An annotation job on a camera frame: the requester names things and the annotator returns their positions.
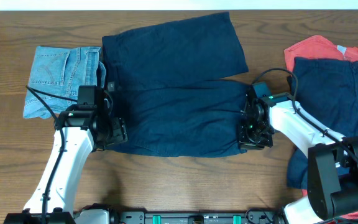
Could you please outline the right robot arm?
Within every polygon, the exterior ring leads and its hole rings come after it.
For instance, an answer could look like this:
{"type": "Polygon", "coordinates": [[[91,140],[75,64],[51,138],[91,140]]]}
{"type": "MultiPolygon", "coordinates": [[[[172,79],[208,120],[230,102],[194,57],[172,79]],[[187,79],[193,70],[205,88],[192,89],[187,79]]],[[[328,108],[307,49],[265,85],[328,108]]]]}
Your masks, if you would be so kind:
{"type": "Polygon", "coordinates": [[[307,158],[306,196],[284,206],[272,223],[358,223],[346,218],[358,212],[358,137],[328,128],[288,93],[249,93],[243,114],[241,149],[272,147],[272,136],[280,132],[307,158]]]}

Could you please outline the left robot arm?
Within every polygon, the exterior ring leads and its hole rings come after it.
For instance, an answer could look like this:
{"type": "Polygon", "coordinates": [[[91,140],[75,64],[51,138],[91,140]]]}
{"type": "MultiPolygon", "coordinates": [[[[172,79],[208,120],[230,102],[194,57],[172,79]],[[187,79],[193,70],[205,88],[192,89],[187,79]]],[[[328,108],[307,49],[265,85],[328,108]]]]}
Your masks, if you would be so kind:
{"type": "Polygon", "coordinates": [[[20,213],[5,223],[114,223],[114,212],[92,205],[75,213],[74,202],[88,156],[128,140],[122,118],[111,118],[100,105],[71,105],[55,122],[51,155],[40,182],[20,213]]]}

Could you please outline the navy blue shorts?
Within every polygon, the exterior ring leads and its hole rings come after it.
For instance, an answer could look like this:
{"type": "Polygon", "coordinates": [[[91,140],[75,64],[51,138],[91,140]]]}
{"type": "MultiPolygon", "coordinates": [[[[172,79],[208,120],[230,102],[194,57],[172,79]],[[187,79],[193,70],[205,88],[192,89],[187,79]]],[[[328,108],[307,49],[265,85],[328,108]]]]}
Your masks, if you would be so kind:
{"type": "Polygon", "coordinates": [[[244,51],[226,12],[141,27],[102,39],[114,114],[128,140],[114,151],[161,157],[242,153],[244,51]]]}

